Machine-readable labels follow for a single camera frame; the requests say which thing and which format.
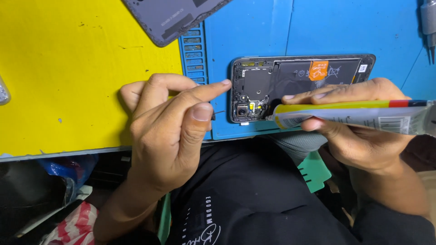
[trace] yellow table surface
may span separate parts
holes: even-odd
[[[121,0],[1,0],[0,154],[130,145],[118,90],[182,73],[178,42],[156,47]]]

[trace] camera lens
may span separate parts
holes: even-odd
[[[238,111],[238,114],[239,114],[240,116],[244,116],[246,113],[247,113],[247,111],[246,111],[245,109],[240,109],[240,110]]]

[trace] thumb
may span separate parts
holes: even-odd
[[[338,149],[362,141],[347,125],[317,117],[312,117],[302,122],[301,129],[304,131],[316,130],[327,138],[329,144],[335,145]]]
[[[208,102],[201,102],[192,106],[185,114],[177,156],[181,167],[197,169],[201,143],[209,130],[212,113],[212,105]]]

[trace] smartphone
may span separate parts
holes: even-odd
[[[230,119],[235,123],[265,120],[284,95],[366,81],[374,63],[373,54],[236,58]]]

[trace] gray phone back panel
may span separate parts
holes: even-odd
[[[123,0],[150,39],[165,47],[231,0]]]

